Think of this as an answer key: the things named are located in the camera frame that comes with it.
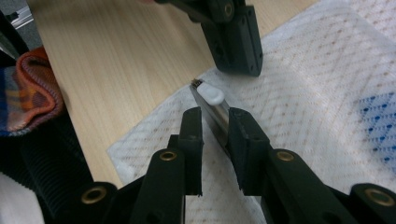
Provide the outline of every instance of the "textured white cloth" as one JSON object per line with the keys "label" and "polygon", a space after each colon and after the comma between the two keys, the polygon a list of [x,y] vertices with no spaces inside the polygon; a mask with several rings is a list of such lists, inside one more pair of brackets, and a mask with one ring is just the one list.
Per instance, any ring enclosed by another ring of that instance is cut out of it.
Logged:
{"label": "textured white cloth", "polygon": [[0,173],[0,224],[44,223],[35,194]]}
{"label": "textured white cloth", "polygon": [[[273,147],[293,150],[327,185],[349,193],[371,182],[396,191],[396,1],[324,0],[262,39],[260,77],[211,69],[200,78],[249,111]],[[196,106],[184,87],[108,154],[124,184]],[[187,223],[265,223],[239,191],[233,167],[204,123],[204,197],[188,197]]]}

